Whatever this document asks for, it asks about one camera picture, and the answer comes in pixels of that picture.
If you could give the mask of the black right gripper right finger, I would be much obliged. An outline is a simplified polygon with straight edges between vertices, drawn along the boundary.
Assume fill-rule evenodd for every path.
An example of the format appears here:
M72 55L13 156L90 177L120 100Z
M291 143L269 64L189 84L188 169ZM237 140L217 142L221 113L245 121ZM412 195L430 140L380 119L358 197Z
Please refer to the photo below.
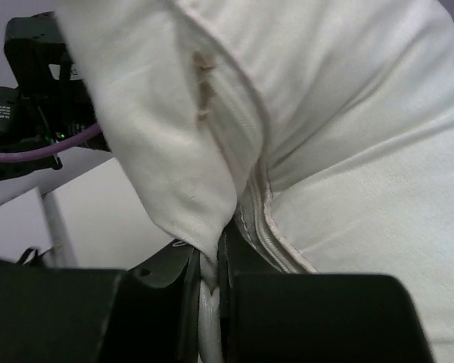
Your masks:
M431 362L412 299L389 275L287 274L242 237L219 242L227 362Z

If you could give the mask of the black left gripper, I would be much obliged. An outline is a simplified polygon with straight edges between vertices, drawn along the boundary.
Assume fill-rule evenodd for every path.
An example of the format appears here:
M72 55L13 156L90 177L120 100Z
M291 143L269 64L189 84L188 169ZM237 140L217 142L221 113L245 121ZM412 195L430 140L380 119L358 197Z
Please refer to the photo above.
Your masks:
M19 131L6 151L49 146L96 123L79 68L52 12L9 20L4 52L20 94Z

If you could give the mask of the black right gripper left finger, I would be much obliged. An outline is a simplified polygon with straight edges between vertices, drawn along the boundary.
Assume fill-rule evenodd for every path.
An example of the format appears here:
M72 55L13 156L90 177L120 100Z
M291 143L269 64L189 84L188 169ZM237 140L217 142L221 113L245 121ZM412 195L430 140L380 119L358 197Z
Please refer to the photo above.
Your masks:
M0 362L195 362L199 283L181 241L128 271L0 259Z

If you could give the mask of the white pillow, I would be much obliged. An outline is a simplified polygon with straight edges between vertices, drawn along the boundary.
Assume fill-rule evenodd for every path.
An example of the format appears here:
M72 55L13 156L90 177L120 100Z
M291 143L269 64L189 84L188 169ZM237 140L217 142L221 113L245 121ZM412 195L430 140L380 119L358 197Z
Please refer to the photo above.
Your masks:
M95 115L155 225L201 252L221 362L231 221L285 272L382 272L454 362L454 24L437 1L59 1Z

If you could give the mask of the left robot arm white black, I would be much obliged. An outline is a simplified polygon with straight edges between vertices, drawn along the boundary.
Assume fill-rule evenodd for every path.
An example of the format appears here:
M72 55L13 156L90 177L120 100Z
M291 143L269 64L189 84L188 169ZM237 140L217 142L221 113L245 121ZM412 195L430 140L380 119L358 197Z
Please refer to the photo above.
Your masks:
M59 170L72 147L110 150L53 13L9 20L4 53L17 87L0 86L0 181Z

